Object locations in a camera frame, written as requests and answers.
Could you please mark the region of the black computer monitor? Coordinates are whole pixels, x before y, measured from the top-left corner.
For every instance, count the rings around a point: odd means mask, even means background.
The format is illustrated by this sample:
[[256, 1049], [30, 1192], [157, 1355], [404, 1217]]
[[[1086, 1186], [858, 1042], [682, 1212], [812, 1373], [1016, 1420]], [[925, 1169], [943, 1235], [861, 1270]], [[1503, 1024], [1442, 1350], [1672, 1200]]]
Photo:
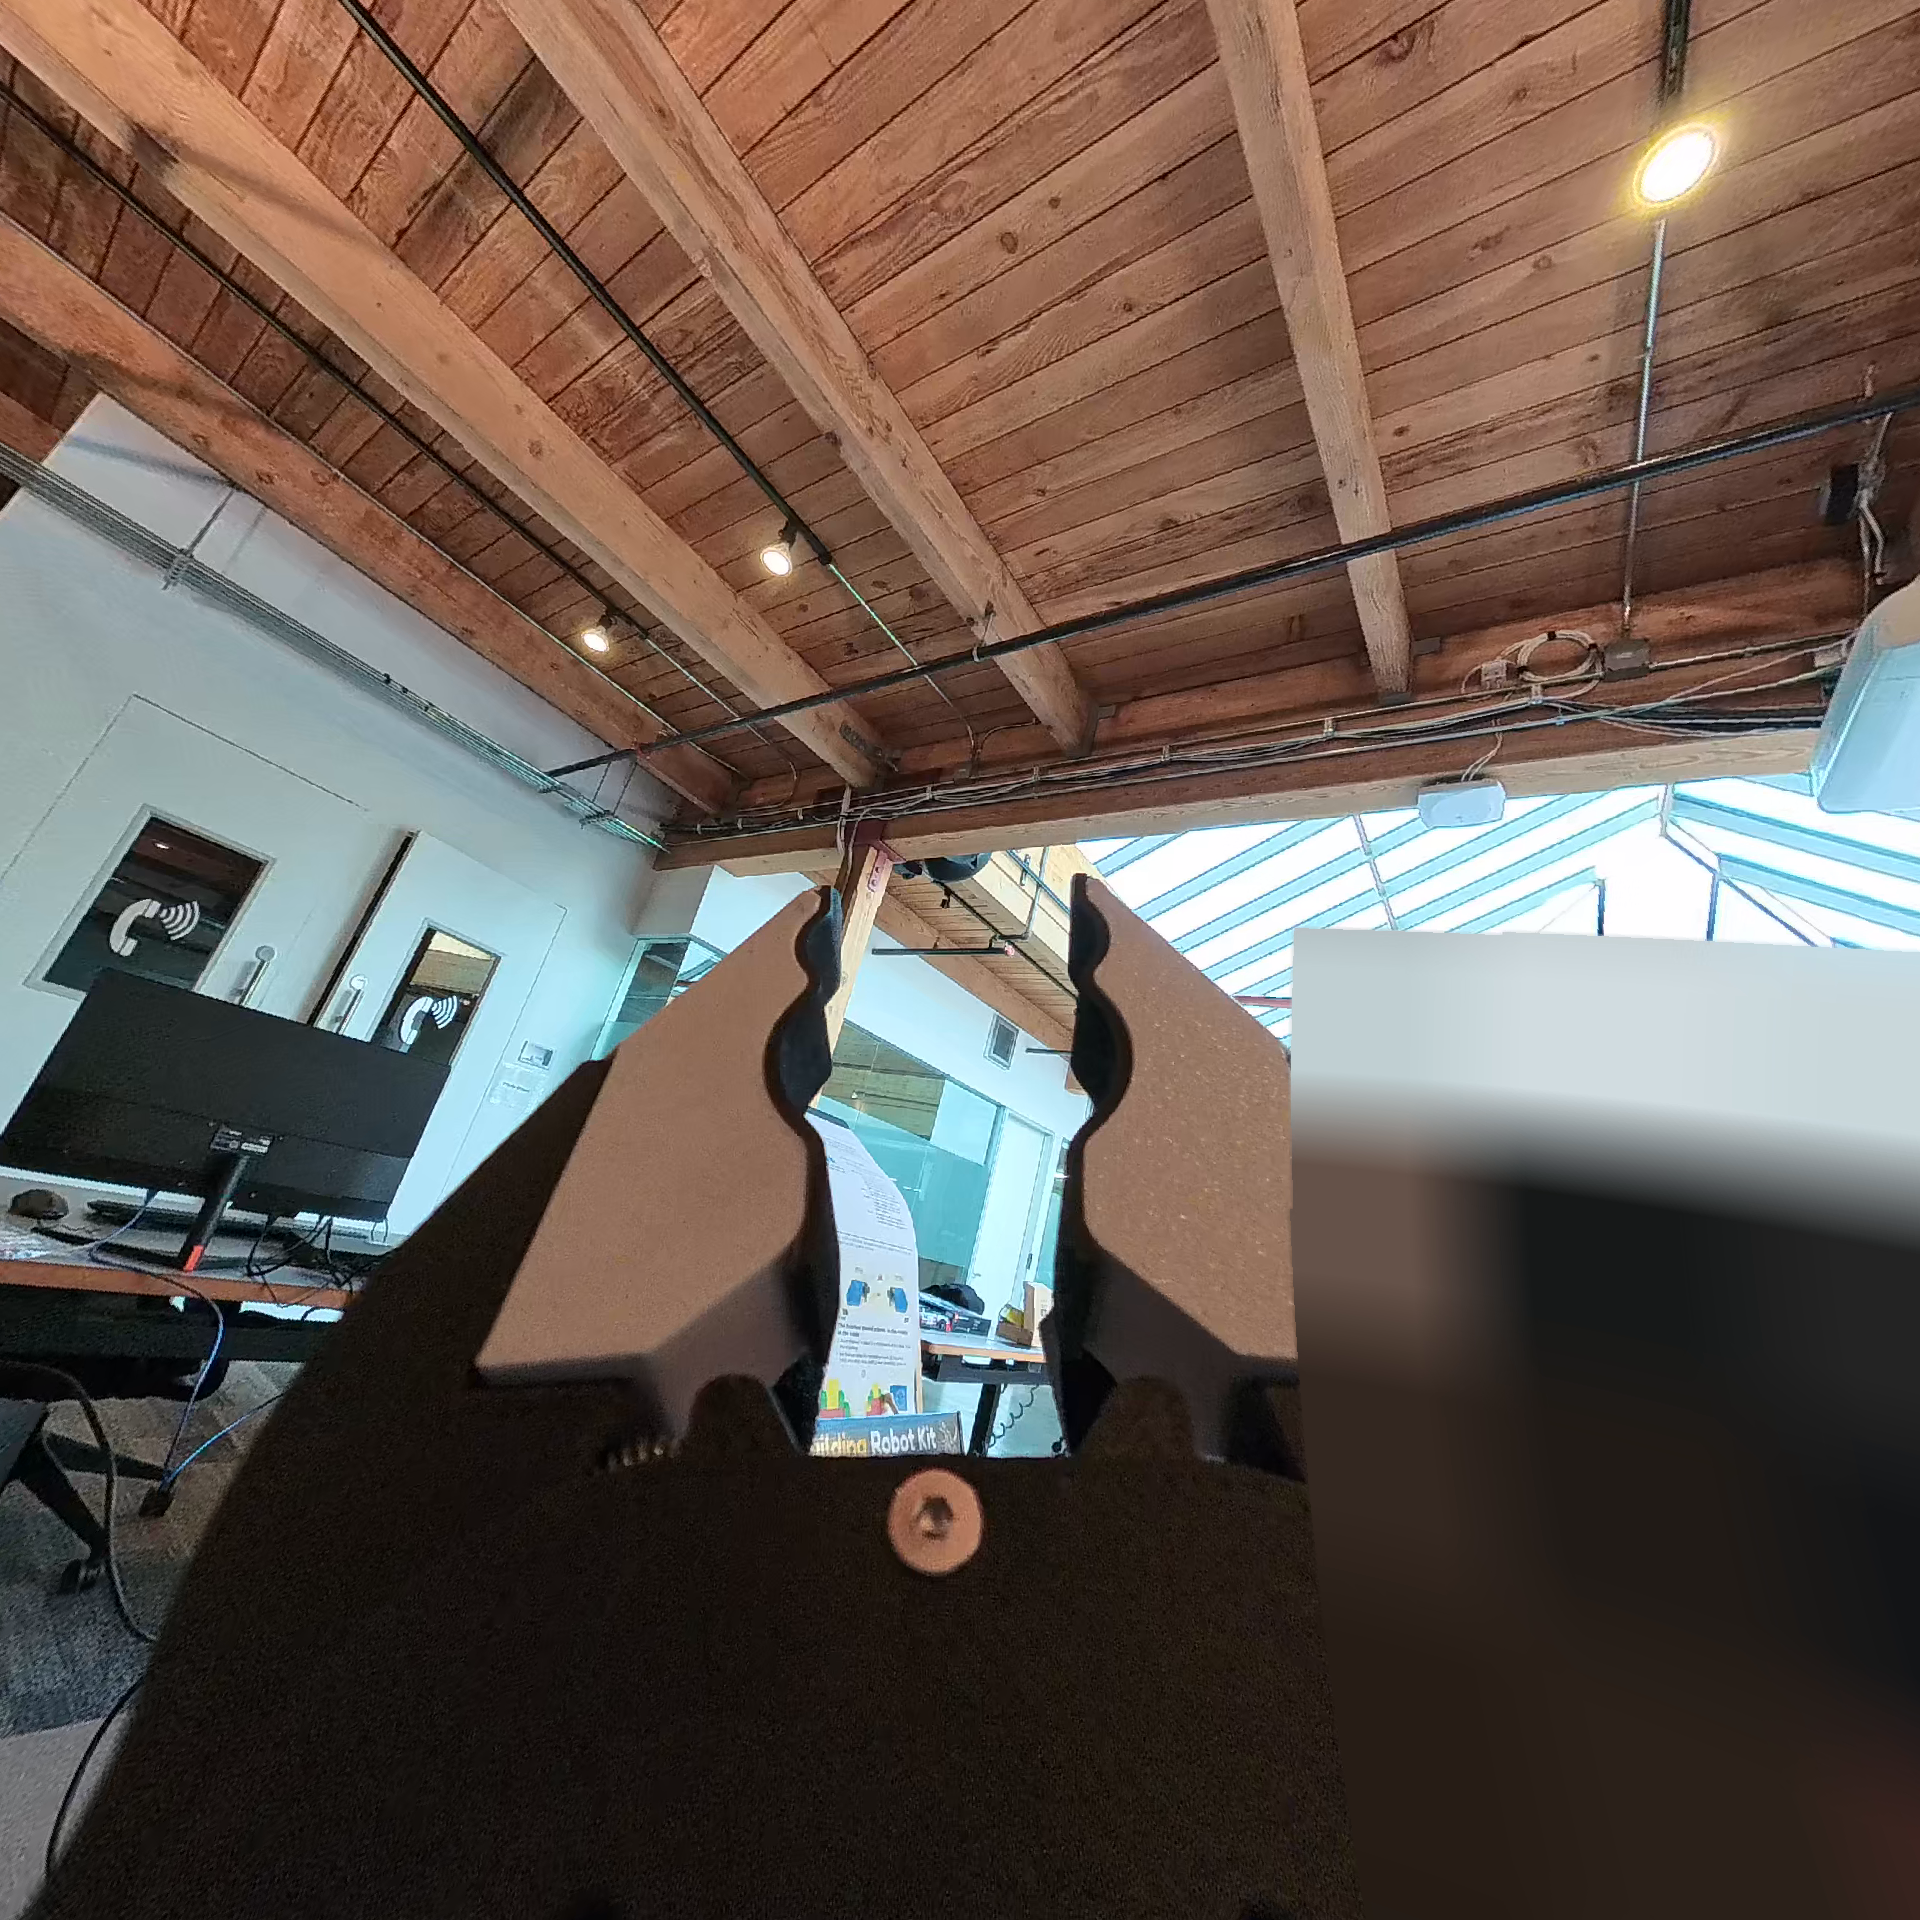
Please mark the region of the black computer monitor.
[[444, 1064], [109, 970], [3, 1134], [10, 1169], [199, 1200], [171, 1268], [226, 1212], [388, 1213], [447, 1081]]

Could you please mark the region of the wooden post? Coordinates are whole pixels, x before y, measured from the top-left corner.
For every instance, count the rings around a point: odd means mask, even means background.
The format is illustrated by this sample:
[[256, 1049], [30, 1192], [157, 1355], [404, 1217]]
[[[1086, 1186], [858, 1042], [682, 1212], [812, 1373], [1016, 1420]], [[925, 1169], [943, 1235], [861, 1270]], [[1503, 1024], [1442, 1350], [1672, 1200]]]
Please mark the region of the wooden post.
[[870, 952], [880, 905], [896, 869], [896, 851], [874, 825], [853, 829], [838, 860], [831, 892], [838, 909], [837, 982], [826, 1005], [827, 1049], [837, 1052], [858, 974]]

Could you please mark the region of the long black ceiling pipe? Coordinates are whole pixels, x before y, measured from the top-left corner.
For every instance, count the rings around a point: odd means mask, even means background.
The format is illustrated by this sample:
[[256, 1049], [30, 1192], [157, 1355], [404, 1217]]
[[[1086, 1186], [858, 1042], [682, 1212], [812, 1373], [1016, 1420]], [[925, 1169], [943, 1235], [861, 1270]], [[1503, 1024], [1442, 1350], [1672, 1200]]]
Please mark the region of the long black ceiling pipe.
[[1886, 390], [1878, 396], [1838, 402], [1830, 406], [1815, 406], [1811, 411], [1782, 418], [1779, 422], [1750, 427], [1741, 435], [1695, 441], [1606, 472], [1589, 472], [1557, 485], [1498, 497], [1464, 510], [1416, 518], [1413, 524], [1391, 528], [1382, 534], [1366, 534], [1342, 544], [1317, 547], [1290, 561], [1272, 561], [1235, 573], [1214, 577], [1181, 590], [1160, 592], [1115, 608], [1077, 614], [1050, 624], [1039, 630], [1030, 630], [1008, 641], [979, 641], [967, 652], [955, 657], [941, 657], [919, 666], [902, 666], [855, 684], [830, 686], [823, 692], [775, 705], [770, 709], [760, 709], [736, 721], [698, 726], [688, 734], [677, 734], [670, 738], [640, 742], [635, 747], [607, 750], [588, 758], [576, 758], [558, 769], [541, 770], [539, 779], [556, 785], [565, 778], [598, 770], [602, 766], [619, 762], [646, 762], [666, 754], [670, 747], [704, 747], [716, 738], [731, 736], [751, 726], [787, 726], [789, 722], [802, 715], [819, 713], [827, 706], [855, 705], [860, 700], [891, 692], [898, 689], [936, 682], [943, 674], [971, 670], [974, 666], [1008, 666], [1011, 660], [1034, 654], [1046, 644], [1067, 644], [1070, 641], [1125, 630], [1136, 624], [1155, 622], [1160, 618], [1180, 618], [1190, 611], [1208, 608], [1214, 604], [1229, 601], [1248, 592], [1271, 592], [1282, 586], [1294, 586], [1298, 580], [1317, 578], [1327, 572], [1347, 570], [1362, 561], [1396, 556], [1411, 547], [1475, 534], [1500, 524], [1524, 518], [1538, 513], [1555, 513], [1589, 498], [1644, 490], [1671, 476], [1694, 473], [1719, 465], [1760, 457], [1762, 452], [1819, 438], [1842, 427], [1871, 422], [1876, 418], [1904, 417], [1915, 411], [1915, 406], [1915, 385], [1901, 387], [1900, 390]]

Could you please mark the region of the glass skylight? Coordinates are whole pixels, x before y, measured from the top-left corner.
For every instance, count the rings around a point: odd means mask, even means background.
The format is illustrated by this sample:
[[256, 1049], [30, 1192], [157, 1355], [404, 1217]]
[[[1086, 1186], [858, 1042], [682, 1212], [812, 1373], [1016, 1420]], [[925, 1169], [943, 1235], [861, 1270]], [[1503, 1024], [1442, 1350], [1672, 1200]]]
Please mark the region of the glass skylight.
[[1829, 817], [1798, 774], [1084, 843], [1160, 937], [1290, 1035], [1302, 928], [1915, 952], [1918, 827]]

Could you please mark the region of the round ceiling light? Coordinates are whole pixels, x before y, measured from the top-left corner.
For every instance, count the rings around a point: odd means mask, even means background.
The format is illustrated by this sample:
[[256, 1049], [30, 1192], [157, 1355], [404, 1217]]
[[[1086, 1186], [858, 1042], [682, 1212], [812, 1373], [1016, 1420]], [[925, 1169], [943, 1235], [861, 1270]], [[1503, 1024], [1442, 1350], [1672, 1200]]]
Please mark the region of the round ceiling light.
[[1720, 156], [1720, 131], [1709, 120], [1664, 129], [1637, 158], [1627, 196], [1637, 211], [1666, 214], [1708, 184]]

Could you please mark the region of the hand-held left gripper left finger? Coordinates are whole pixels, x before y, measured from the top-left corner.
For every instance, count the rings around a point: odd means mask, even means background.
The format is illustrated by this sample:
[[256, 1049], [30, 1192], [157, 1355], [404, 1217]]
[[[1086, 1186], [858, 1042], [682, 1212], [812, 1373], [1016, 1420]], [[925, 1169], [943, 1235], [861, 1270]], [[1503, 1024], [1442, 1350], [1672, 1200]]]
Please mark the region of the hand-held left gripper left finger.
[[487, 1386], [629, 1386], [677, 1438], [710, 1381], [823, 1384], [842, 1254], [808, 1107], [842, 928], [806, 892], [615, 1048], [475, 1355]]

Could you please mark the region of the white door with phone sign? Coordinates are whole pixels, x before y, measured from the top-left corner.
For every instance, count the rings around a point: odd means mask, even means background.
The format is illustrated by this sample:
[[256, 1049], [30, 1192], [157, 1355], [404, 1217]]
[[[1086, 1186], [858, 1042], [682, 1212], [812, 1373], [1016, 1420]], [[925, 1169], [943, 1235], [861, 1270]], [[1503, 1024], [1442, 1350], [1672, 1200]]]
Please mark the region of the white door with phone sign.
[[406, 833], [352, 921], [309, 1024], [452, 1068], [501, 1048], [565, 908], [428, 833]]
[[131, 700], [5, 869], [5, 985], [122, 970], [285, 1011], [380, 848], [343, 795]]

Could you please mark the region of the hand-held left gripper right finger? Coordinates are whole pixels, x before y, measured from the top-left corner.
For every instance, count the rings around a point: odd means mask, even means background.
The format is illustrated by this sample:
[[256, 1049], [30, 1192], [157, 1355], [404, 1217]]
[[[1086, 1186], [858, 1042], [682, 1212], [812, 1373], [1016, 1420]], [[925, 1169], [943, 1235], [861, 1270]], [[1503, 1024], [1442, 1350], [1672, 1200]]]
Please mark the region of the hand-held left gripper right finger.
[[1294, 1459], [1290, 1056], [1096, 875], [1071, 881], [1071, 1077], [1046, 1371], [1070, 1453], [1120, 1441]]

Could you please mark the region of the black lighting track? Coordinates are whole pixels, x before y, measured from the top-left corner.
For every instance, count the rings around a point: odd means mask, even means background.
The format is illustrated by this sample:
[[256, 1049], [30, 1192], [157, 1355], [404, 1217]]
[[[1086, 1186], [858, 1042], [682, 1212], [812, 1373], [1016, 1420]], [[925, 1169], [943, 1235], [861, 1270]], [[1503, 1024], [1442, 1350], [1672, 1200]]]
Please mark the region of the black lighting track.
[[411, 59], [383, 27], [376, 17], [372, 14], [371, 4], [362, 2], [341, 2], [343, 12], [349, 17], [354, 27], [366, 34], [372, 46], [387, 58], [394, 72], [398, 72], [400, 81], [413, 91], [421, 105], [426, 105], [444, 126], [445, 133], [454, 138], [460, 152], [479, 169], [479, 174], [501, 192], [501, 196], [518, 213], [524, 222], [535, 230], [535, 235], [543, 243], [547, 251], [573, 276], [588, 297], [615, 323], [618, 332], [632, 345], [646, 366], [660, 376], [663, 385], [679, 398], [679, 402], [691, 411], [698, 426], [727, 452], [736, 469], [740, 469], [782, 514], [782, 531], [784, 540], [791, 544], [805, 544], [812, 558], [837, 580], [846, 584], [848, 578], [837, 566], [837, 561], [826, 540], [816, 534], [816, 531], [806, 524], [799, 510], [784, 497], [784, 492], [772, 483], [772, 477], [755, 461], [755, 457], [736, 441], [736, 436], [724, 427], [719, 417], [706, 404], [706, 401], [688, 385], [683, 373], [666, 357], [666, 353], [646, 336], [646, 332], [632, 320], [632, 316], [612, 297], [611, 289], [584, 265], [572, 243], [562, 235], [558, 227], [554, 227], [539, 206], [530, 200], [527, 189], [522, 188], [506, 169], [506, 165], [492, 153], [492, 148], [483, 141], [483, 138], [456, 114], [452, 102], [444, 97], [444, 91], [426, 75], [421, 65]]

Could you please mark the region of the wooden office desk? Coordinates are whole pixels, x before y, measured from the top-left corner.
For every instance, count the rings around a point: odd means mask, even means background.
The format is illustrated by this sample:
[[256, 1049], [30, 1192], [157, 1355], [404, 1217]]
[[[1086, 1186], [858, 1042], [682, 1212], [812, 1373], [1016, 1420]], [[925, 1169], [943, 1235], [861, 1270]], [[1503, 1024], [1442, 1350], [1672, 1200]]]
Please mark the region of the wooden office desk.
[[[10, 1197], [22, 1189], [52, 1189], [69, 1203], [59, 1222], [30, 1222], [10, 1213]], [[343, 1313], [364, 1292], [372, 1270], [396, 1246], [382, 1233], [332, 1217], [260, 1217], [236, 1212], [214, 1229], [192, 1268], [181, 1268], [186, 1233], [101, 1229], [84, 1220], [86, 1200], [162, 1205], [195, 1203], [171, 1192], [69, 1182], [51, 1172], [5, 1169], [3, 1172], [3, 1286], [32, 1306], [56, 1293], [84, 1304], [109, 1298], [258, 1308], [323, 1320]]]

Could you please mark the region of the white printed instruction sheet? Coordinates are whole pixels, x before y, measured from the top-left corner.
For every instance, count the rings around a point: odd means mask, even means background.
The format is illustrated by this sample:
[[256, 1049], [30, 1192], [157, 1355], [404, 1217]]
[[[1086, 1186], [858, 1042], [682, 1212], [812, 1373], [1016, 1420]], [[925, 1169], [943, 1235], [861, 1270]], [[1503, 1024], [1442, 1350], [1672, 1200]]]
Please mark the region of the white printed instruction sheet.
[[819, 1421], [922, 1412], [922, 1262], [914, 1218], [874, 1153], [838, 1117], [813, 1110], [823, 1141], [837, 1285]]

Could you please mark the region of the cluttered office desk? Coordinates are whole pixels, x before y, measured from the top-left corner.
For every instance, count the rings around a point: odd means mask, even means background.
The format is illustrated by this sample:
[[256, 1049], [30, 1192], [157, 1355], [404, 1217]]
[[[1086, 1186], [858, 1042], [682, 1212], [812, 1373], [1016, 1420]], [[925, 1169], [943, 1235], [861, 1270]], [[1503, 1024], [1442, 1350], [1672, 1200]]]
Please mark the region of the cluttered office desk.
[[919, 1293], [919, 1355], [925, 1386], [976, 1390], [971, 1456], [988, 1456], [995, 1438], [1008, 1434], [1050, 1386], [1039, 1344], [1020, 1315], [992, 1320], [933, 1286]]

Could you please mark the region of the black office chair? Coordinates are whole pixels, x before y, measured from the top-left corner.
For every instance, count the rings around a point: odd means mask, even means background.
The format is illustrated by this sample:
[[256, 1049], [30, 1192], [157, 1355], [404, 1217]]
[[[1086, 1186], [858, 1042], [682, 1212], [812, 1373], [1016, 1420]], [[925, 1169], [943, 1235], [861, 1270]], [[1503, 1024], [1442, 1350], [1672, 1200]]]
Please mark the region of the black office chair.
[[[3, 1483], [20, 1486], [46, 1513], [51, 1513], [80, 1546], [80, 1555], [59, 1576], [59, 1594], [84, 1594], [109, 1561], [112, 1483], [116, 1459], [107, 1444], [106, 1426], [96, 1412], [86, 1412], [92, 1442], [71, 1442], [46, 1430], [47, 1409], [55, 1400], [82, 1402], [77, 1388], [62, 1386], [56, 1370], [22, 1360], [3, 1362]], [[72, 1483], [69, 1469], [102, 1477], [102, 1512], [88, 1507]]]

